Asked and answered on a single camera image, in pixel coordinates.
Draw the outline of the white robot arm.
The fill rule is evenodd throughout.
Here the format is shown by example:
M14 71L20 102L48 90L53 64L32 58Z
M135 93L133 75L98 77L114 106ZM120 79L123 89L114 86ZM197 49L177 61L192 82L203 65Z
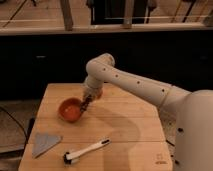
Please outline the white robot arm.
M173 171L213 171L213 90L187 91L115 68L109 53L90 59L83 98L108 82L176 117Z

